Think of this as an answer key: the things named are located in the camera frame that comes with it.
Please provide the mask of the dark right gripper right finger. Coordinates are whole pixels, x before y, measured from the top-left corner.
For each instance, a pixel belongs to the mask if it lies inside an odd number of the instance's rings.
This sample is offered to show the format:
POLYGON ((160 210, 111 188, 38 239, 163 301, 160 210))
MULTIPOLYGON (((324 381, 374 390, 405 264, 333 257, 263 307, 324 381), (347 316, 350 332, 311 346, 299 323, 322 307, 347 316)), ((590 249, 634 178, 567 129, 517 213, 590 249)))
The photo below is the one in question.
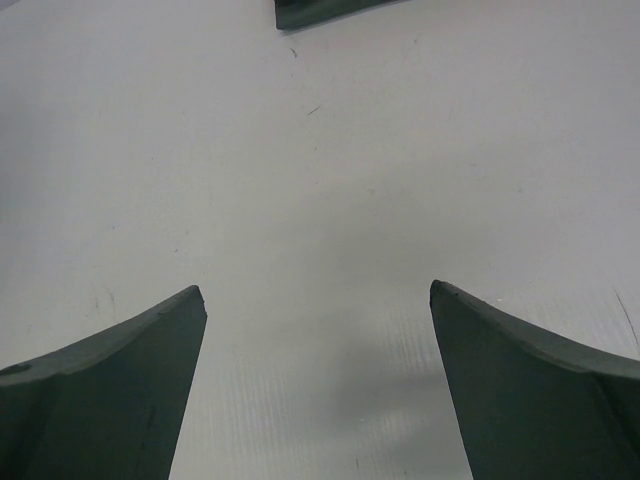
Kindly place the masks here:
POLYGON ((474 478, 638 478, 638 361, 446 282, 432 282, 430 309, 474 478))

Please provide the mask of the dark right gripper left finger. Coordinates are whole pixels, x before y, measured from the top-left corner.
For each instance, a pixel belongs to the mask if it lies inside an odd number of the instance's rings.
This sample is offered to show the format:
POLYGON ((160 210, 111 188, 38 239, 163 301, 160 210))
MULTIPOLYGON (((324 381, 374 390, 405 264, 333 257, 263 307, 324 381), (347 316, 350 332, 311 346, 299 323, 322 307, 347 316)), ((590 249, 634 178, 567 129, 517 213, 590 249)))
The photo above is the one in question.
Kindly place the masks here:
POLYGON ((2 478, 168 478, 206 323, 192 285, 2 369, 2 478))

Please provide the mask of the finger tip of the dark left gripper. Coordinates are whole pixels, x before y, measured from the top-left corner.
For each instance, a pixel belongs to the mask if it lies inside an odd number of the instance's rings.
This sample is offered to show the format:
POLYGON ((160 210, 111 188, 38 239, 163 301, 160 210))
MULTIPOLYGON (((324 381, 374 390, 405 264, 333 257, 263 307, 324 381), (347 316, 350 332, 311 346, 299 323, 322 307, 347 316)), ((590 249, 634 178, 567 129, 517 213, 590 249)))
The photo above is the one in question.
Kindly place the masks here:
POLYGON ((392 0, 275 0, 275 26, 293 31, 389 3, 392 0))

